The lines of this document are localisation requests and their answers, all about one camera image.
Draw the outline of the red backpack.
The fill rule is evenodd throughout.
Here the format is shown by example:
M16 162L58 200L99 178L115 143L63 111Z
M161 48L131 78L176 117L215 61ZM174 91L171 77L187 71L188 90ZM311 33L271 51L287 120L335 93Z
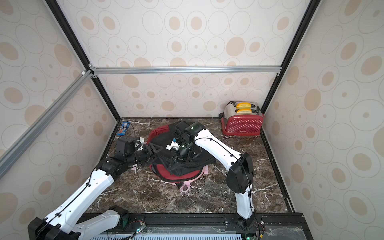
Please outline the red backpack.
M189 188L191 182L208 173L208 166L179 166L170 171L169 164L172 160L172 152L167 146L174 143L175 124L161 126L151 131L147 143L163 147L163 149L150 160L150 169L164 182L177 186L181 191Z

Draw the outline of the pink backpack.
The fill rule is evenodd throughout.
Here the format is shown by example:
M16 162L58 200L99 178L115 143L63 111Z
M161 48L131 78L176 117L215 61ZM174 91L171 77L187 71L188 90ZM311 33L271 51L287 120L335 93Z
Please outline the pink backpack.
M209 166L193 171L183 176L171 175L171 173L163 165L150 165L150 170L161 179L161 182L176 186L180 192L186 193L191 188L191 183L209 173Z

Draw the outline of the black backpack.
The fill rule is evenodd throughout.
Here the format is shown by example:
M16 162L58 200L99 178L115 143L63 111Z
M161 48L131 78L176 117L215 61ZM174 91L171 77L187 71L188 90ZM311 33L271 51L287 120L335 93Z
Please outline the black backpack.
M192 143L186 129L193 124L179 121L151 131L147 144L163 148L150 160L150 168L158 176L171 181L189 179L216 162L209 152Z

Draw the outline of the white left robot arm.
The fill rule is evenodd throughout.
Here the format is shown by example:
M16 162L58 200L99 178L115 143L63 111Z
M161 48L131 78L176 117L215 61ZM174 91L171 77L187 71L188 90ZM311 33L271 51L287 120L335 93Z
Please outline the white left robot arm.
M89 178L63 204L44 219L35 218L28 225L31 240L88 240L98 234L117 228L126 230L130 225L129 213L112 207L103 214L79 223L79 219L96 198L111 186L124 172L148 163L163 147L152 143L137 148L132 143L123 153L106 157L97 164Z

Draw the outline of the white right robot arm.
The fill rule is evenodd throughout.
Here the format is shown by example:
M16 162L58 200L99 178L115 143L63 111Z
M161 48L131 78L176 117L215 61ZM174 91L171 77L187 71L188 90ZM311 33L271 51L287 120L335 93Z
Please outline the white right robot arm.
M176 161L189 161L199 155L197 150L204 149L218 160L228 171L226 183L235 193L237 201L237 224L248 230L255 219L252 201L254 167L248 153L241 154L222 143L200 122L191 125L180 122L176 125L176 143L174 150Z

